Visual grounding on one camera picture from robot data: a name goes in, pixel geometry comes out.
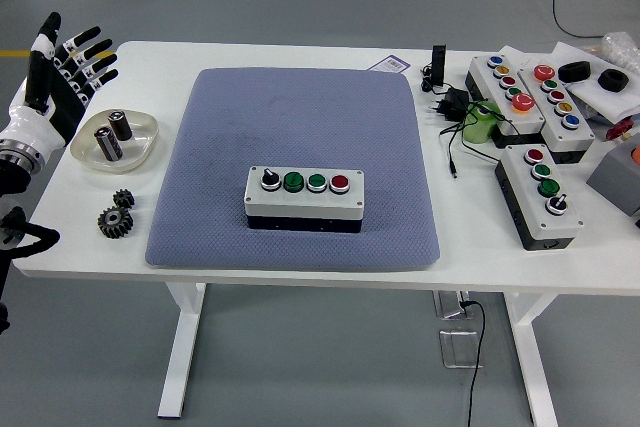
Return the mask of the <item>white and black robot left hand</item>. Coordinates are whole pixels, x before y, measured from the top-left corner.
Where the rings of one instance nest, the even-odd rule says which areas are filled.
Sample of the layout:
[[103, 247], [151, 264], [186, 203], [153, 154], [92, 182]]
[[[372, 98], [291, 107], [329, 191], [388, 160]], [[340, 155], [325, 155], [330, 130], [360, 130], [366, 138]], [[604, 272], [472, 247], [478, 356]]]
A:
[[28, 73], [1, 133], [3, 140], [26, 144], [41, 158], [69, 144], [95, 93], [118, 75], [110, 67], [115, 54], [97, 57], [112, 46], [112, 40], [88, 44], [99, 36], [100, 27], [60, 43], [61, 22], [61, 15], [52, 12], [39, 29], [29, 52]]

